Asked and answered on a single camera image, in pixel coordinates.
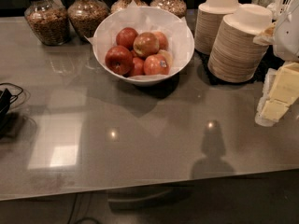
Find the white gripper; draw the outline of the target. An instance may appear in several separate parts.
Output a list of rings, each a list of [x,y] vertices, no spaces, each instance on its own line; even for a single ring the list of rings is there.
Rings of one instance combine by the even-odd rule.
[[[274,55],[283,61],[299,61],[299,0],[283,8],[276,22],[253,38],[262,46],[273,46]],[[278,71],[269,68],[263,83],[263,96],[257,105],[255,122],[272,127],[299,98],[299,63],[285,63]]]

